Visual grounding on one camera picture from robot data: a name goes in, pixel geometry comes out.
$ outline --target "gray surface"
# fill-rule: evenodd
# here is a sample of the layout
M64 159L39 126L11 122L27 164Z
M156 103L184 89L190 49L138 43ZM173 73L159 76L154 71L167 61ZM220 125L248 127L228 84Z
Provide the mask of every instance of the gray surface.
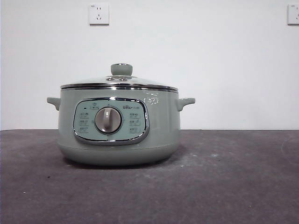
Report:
M63 159L57 130L1 132L1 224L296 224L299 131L182 131L168 160Z

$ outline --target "lid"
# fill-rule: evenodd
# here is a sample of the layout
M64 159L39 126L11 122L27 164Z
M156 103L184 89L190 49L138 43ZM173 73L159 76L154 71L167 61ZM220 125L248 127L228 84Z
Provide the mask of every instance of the lid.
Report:
M62 85L61 89L69 89L69 88L80 88L80 89L90 89L96 88L99 89L101 87L119 87L121 89L132 89L132 88L140 88L140 89L157 89L160 91L169 90L177 92L178 89L175 87L167 86L162 83L153 82L143 78L137 78L135 76L131 76L133 71L133 67L130 64L113 64L111 65L111 73L112 75L102 77L102 78L92 78L81 80L80 82Z

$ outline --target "lid knob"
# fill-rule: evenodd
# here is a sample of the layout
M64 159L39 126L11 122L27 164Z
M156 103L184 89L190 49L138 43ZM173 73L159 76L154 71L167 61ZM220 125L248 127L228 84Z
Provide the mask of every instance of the lid knob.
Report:
M133 66L130 64L113 64L111 65L111 73L114 76L131 76L133 72Z

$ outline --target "electrical socket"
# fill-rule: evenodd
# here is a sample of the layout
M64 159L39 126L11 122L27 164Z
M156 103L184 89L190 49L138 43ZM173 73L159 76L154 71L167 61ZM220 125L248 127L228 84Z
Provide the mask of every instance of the electrical socket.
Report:
M288 25L299 25L299 4L288 5Z
M90 25L109 25L109 4L95 3L88 8Z

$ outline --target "pot body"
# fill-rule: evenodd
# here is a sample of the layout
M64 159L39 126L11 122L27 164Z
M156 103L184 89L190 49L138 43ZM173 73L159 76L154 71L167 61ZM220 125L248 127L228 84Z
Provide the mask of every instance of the pot body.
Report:
M94 145L74 132L77 105L92 98L129 98L147 108L149 132L140 142L125 145ZM93 165L133 165L169 157L179 143L178 93L155 90L62 89L59 107L58 145L65 157Z

